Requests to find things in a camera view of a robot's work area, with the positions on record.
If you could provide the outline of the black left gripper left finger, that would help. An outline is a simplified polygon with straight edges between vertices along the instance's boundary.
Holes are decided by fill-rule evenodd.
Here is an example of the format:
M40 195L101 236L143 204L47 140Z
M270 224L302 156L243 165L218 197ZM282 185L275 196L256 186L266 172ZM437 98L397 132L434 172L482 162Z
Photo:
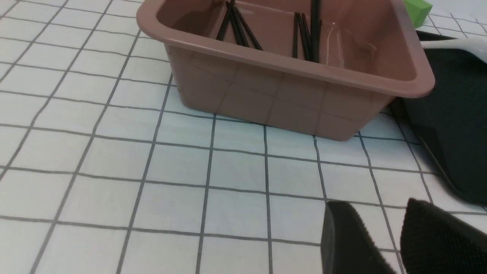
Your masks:
M324 274L395 274L358 212L345 201L327 203L320 251Z

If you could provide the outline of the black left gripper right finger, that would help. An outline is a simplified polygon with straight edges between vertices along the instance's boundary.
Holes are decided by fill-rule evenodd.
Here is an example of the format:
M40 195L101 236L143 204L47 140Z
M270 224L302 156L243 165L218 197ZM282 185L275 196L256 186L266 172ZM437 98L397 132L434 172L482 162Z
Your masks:
M400 237L409 274L485 274L487 236L445 210L410 198Z

